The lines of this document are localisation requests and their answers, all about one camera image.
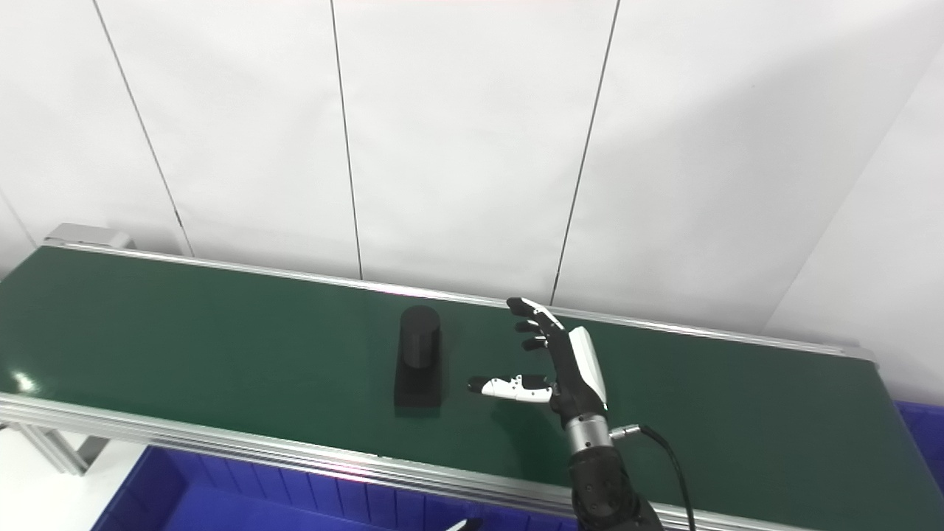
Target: metal support leg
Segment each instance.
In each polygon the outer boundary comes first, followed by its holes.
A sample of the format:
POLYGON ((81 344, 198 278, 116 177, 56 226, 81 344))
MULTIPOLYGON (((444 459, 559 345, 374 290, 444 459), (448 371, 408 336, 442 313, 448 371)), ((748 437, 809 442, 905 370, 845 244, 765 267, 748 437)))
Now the metal support leg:
POLYGON ((72 475, 85 474, 109 441, 102 437, 88 437, 78 450, 74 450, 57 430, 22 423, 11 424, 11 427, 22 433, 57 471, 72 475))

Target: black block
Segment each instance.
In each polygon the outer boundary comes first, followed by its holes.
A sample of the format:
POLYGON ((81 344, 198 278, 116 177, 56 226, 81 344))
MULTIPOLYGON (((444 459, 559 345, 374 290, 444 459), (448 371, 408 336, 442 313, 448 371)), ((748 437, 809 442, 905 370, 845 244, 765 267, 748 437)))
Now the black block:
POLYGON ((443 402, 443 360, 439 314, 429 306, 407 308, 400 316, 394 405, 439 407, 443 402))

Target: black cylinder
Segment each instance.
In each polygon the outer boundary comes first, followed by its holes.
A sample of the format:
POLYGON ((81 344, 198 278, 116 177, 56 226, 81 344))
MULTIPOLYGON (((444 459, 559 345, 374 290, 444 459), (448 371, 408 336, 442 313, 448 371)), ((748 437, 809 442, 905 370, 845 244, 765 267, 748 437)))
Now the black cylinder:
POLYGON ((400 315, 400 354, 412 368, 428 368, 439 354, 439 314, 429 306, 411 306, 400 315))

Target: black cable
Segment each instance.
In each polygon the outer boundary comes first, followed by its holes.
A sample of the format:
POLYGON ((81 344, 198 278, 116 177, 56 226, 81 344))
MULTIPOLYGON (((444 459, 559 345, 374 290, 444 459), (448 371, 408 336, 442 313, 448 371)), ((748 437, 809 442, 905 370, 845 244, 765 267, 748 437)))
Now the black cable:
POLYGON ((685 476, 682 474, 682 465, 679 464, 678 457, 675 456, 675 452, 672 452, 672 447, 668 445, 666 438, 659 435, 652 428, 645 424, 640 424, 639 432, 656 441, 668 454, 668 458, 672 461, 672 466, 675 467, 675 475, 679 478, 679 488, 682 490, 685 514, 688 516, 688 529, 689 531, 697 531, 695 529, 695 509, 692 508, 692 501, 688 497, 688 486, 685 484, 685 476))

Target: panel seam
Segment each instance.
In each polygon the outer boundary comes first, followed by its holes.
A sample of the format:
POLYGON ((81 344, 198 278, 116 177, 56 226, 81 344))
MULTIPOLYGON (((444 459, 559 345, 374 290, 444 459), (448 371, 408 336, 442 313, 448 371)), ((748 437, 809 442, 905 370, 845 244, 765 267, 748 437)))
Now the panel seam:
POLYGON ((131 92, 131 85, 128 83, 127 76, 125 75, 125 68, 121 64, 121 60, 118 59, 118 50, 115 49, 114 41, 111 40, 111 34, 109 33, 108 27, 105 25, 105 17, 102 16, 102 10, 98 7, 98 0, 92 0, 92 5, 95 6, 95 13, 98 15, 98 22, 102 25, 102 31, 105 32, 105 39, 109 42, 109 49, 111 50, 111 55, 115 58, 115 64, 118 65, 118 73, 121 74, 121 80, 125 84, 125 90, 127 91, 127 97, 131 100, 131 107, 134 108, 134 113, 138 117, 138 124, 141 126, 141 131, 144 134, 144 140, 147 142, 147 148, 151 152, 151 159, 154 160, 154 165, 158 168, 158 175, 160 175, 160 182, 164 186, 164 192, 167 194, 167 199, 171 203, 171 208, 174 210, 174 217, 177 219, 177 225, 180 227, 180 232, 183 234, 184 242, 187 244, 187 250, 190 252, 191 256, 194 256, 194 246, 190 243, 190 236, 187 235, 187 230, 183 226, 183 220, 180 219, 180 211, 177 209, 177 202, 174 201, 174 196, 171 194, 170 186, 167 184, 167 178, 164 177, 164 170, 160 167, 160 161, 158 160, 158 154, 154 150, 154 144, 151 142, 151 135, 147 132, 147 127, 144 125, 144 119, 141 117, 141 110, 138 108, 138 102, 134 98, 134 94, 131 92))
POLYGON ((354 216, 354 245, 357 247, 357 270, 358 276, 363 280, 363 262, 361 259, 361 234, 358 230, 357 222, 357 200, 354 196, 354 172, 351 170, 351 146, 347 136, 347 107, 345 105, 345 84, 341 77, 341 50, 338 44, 338 25, 334 17, 334 0, 330 0, 331 6, 331 32, 334 36, 334 62, 338 66, 338 93, 341 96, 341 123, 345 132, 345 154, 347 156, 347 183, 351 191, 351 213, 354 216))
POLYGON ((597 118, 597 106, 599 104, 599 93, 603 88, 603 77, 606 75, 606 63, 610 58, 610 47, 613 44, 613 34, 616 30, 616 17, 619 16, 619 3, 616 0, 616 6, 613 11, 613 21, 610 23, 610 36, 606 40, 606 51, 603 53, 603 65, 599 71, 599 81, 597 82, 597 93, 594 95, 593 110, 590 111, 590 124, 587 127, 587 136, 583 141, 583 153, 581 154, 581 165, 577 170, 577 182, 574 185, 574 196, 570 200, 570 212, 567 215, 567 225, 564 229, 564 242, 561 244, 561 256, 557 261, 557 272, 554 274, 554 285, 550 289, 550 305, 554 304, 554 297, 557 295, 557 283, 561 279, 561 267, 564 265, 564 253, 567 250, 567 238, 570 236, 570 224, 574 219, 574 210, 577 207, 577 194, 581 190, 581 178, 583 177, 583 166, 587 159, 587 150, 590 148, 590 135, 593 132, 594 120, 597 118))

